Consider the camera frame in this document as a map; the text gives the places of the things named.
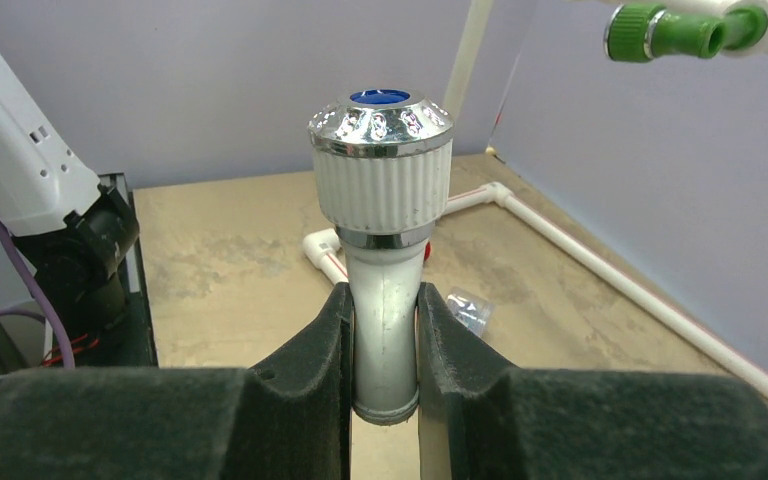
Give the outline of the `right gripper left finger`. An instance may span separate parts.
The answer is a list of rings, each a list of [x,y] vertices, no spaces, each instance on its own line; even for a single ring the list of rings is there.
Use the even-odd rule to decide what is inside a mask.
[[[346,479],[353,302],[249,368],[39,369],[0,380],[0,479]]]

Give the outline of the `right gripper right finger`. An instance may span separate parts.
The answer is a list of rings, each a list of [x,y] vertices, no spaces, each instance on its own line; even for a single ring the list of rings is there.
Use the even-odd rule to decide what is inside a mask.
[[[768,407],[725,376],[521,368],[417,298],[424,479],[768,479]]]

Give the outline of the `white pvc pipe frame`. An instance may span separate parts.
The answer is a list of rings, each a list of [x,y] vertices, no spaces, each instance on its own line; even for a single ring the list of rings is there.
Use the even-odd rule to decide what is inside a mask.
[[[618,1],[614,7],[616,9],[622,4],[632,3],[664,4],[680,13],[703,14],[723,14],[739,7],[759,6],[768,14],[768,1]],[[757,54],[768,55],[768,29],[756,45],[740,51],[723,50],[719,54],[721,53],[733,58]],[[454,120],[456,108],[452,101],[447,101],[439,106],[445,109]],[[514,214],[578,263],[654,316],[664,326],[701,350],[730,373],[747,381],[768,399],[768,373],[738,354],[713,334],[696,325],[687,316],[664,302],[646,287],[632,280],[614,265],[606,262],[559,226],[528,207],[503,185],[490,183],[455,196],[449,192],[448,203],[442,216],[482,203],[494,203]],[[344,252],[331,223],[329,229],[308,235],[304,239],[303,249],[309,261],[333,283],[344,282],[348,285]]]

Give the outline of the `white water faucet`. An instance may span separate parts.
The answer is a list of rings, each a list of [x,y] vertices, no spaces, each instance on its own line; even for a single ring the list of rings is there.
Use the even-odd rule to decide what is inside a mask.
[[[353,298],[353,408],[368,423],[398,424],[419,402],[416,302],[448,203],[454,120],[419,91],[378,88],[340,96],[307,131]]]

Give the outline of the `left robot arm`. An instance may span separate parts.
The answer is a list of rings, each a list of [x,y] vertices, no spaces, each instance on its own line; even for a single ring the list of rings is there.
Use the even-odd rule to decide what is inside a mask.
[[[123,181],[86,166],[0,53],[0,242],[73,368],[123,339],[139,223]]]

